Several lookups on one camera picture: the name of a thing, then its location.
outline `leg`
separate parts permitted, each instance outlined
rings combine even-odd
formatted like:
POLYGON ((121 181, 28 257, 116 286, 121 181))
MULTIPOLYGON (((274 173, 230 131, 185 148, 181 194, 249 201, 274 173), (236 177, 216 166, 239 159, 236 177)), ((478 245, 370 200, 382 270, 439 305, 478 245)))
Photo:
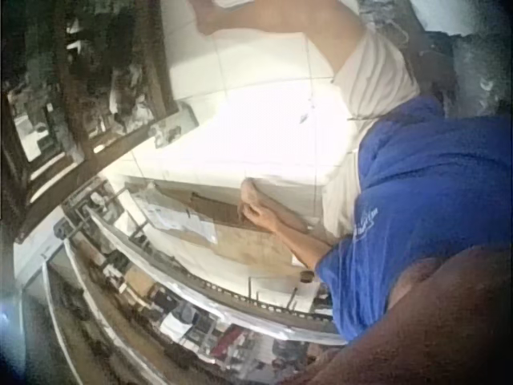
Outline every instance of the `leg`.
POLYGON ((301 233, 307 233, 308 227, 298 215, 279 204, 273 198, 268 197, 255 187, 253 180, 246 179, 240 187, 240 200, 243 204, 263 206, 272 210, 277 217, 288 227, 292 227, 301 233))
POLYGON ((338 72, 364 34, 360 19, 338 0, 255 0, 225 10, 212 0, 189 0, 205 34, 232 28, 273 33, 302 32, 338 72))

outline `brown fabric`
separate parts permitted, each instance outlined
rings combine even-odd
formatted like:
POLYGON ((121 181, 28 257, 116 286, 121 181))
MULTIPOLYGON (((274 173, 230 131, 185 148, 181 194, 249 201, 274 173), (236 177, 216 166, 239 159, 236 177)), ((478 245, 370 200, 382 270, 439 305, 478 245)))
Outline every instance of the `brown fabric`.
POLYGON ((334 359, 284 383, 511 383, 511 353, 511 250, 472 249, 334 359))

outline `white tile floor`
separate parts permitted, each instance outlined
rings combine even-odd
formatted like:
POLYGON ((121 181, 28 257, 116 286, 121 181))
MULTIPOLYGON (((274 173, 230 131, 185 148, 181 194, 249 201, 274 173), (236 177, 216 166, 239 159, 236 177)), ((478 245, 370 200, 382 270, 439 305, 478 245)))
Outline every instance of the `white tile floor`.
MULTIPOLYGON (((357 0, 344 3, 357 10, 357 0)), ((321 186, 347 148, 347 115, 329 64, 303 34, 231 30, 205 37, 187 0, 161 5, 173 95, 192 107, 200 126, 160 150, 153 140, 144 142, 107 168, 107 177, 225 188, 256 177, 264 193, 315 221, 321 186)), ((158 233, 151 237, 158 248, 173 247, 169 253, 195 274, 246 294, 255 272, 234 265, 205 270, 205 261, 229 261, 210 254, 198 261, 199 250, 158 233)), ((287 295, 278 292, 262 295, 283 302, 287 295)))

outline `bare foot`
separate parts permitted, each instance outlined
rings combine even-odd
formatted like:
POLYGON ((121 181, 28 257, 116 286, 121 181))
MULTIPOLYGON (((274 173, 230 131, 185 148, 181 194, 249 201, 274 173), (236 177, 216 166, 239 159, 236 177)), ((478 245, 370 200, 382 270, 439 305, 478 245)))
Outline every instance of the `bare foot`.
POLYGON ((262 193, 257 190, 253 179, 247 178, 240 185, 240 200, 248 205, 261 205, 263 196, 262 193))
POLYGON ((210 35, 219 28, 216 25, 217 16, 221 9, 213 3, 213 0, 189 0, 196 14, 196 26, 202 34, 210 35))
POLYGON ((237 207, 240 222, 244 222, 245 219, 245 215, 243 213, 245 205, 260 206, 261 202, 261 192, 259 192, 255 187, 253 179, 245 179, 240 185, 240 203, 237 207))

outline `hand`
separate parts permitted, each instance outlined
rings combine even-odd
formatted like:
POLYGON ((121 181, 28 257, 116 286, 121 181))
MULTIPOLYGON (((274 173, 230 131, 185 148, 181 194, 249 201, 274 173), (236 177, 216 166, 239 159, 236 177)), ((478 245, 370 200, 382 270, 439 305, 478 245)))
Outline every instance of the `hand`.
POLYGON ((242 213, 255 225, 263 227, 271 232, 276 230, 276 227, 280 222, 277 215, 272 210, 259 205, 243 204, 242 213))

